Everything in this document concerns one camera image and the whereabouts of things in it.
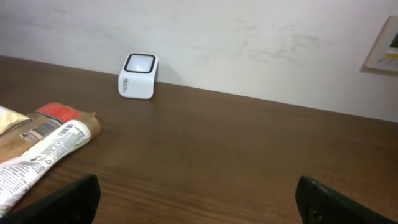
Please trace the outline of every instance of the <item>device screen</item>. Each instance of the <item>device screen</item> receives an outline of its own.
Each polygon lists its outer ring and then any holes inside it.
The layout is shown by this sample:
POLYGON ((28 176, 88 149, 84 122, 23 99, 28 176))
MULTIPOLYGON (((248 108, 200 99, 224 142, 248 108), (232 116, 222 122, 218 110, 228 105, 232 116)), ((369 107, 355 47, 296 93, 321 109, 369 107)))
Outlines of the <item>device screen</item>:
POLYGON ((394 37, 394 40, 392 41, 390 47, 392 47, 392 48, 398 48, 398 33, 397 33, 396 36, 394 37))

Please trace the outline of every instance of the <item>white cube device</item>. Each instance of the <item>white cube device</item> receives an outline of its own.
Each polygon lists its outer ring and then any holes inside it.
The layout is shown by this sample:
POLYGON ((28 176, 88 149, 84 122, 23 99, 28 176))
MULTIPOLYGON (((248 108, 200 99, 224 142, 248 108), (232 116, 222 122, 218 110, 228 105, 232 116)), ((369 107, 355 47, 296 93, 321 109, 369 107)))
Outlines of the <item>white cube device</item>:
POLYGON ((132 53, 119 75, 119 93, 124 97, 149 99, 154 95, 159 59, 155 55, 132 53))

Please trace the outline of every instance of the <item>black object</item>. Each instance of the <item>black object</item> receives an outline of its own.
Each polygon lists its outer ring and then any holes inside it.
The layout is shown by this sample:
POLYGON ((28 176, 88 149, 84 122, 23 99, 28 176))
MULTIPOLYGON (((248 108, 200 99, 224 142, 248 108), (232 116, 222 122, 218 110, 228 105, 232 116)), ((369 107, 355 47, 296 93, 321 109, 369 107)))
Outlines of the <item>black object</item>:
POLYGON ((397 224, 308 176, 298 182, 296 203, 303 224, 397 224))
POLYGON ((90 224, 100 197, 97 176, 88 174, 52 195, 0 218, 0 224, 90 224))

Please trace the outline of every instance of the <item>brown table surface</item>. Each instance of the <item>brown table surface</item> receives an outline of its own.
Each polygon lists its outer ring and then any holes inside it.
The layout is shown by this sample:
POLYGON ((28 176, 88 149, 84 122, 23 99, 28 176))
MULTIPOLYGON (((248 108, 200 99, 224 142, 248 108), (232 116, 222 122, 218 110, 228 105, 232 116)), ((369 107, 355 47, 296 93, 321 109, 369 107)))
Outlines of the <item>brown table surface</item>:
POLYGON ((103 127, 17 209, 94 173, 94 223, 301 223, 306 174, 398 221, 398 124, 164 83, 133 100, 116 81, 0 57, 0 105, 29 113, 56 101, 96 111, 103 127))

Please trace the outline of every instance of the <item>bread package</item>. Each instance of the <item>bread package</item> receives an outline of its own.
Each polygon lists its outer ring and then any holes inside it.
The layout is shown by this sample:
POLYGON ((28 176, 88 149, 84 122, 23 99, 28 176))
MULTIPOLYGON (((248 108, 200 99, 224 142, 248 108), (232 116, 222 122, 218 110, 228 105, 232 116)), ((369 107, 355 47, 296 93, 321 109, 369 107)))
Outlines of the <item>bread package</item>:
POLYGON ((0 134, 13 127, 15 124, 28 119, 27 116, 0 106, 0 134))
POLYGON ((90 138, 101 129, 95 114, 78 111, 60 103, 49 103, 28 114, 31 122, 0 136, 0 163, 25 153, 61 125, 70 120, 81 121, 90 131, 90 138))

